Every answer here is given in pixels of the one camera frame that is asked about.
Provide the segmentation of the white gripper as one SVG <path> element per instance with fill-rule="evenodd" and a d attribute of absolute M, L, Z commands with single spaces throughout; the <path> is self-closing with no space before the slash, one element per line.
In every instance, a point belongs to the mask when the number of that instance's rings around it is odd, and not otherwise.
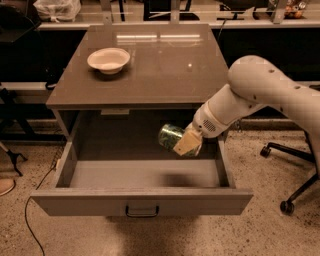
<path fill-rule="evenodd" d="M 202 136 L 218 137 L 228 129 L 229 124 L 224 120 L 223 108 L 206 102 L 196 111 L 192 126 L 195 130 L 187 129 L 173 147 L 180 156 L 197 156 L 202 146 Z"/>

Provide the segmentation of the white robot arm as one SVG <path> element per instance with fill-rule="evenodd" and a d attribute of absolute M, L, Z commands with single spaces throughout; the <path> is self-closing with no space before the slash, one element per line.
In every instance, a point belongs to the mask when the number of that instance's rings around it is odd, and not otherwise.
<path fill-rule="evenodd" d="M 174 151 L 184 155 L 197 149 L 204 138 L 219 136 L 236 120 L 266 106 L 308 133 L 320 166 L 320 92 L 291 80 L 272 63 L 254 55 L 232 64 L 228 83 L 196 111 Z"/>

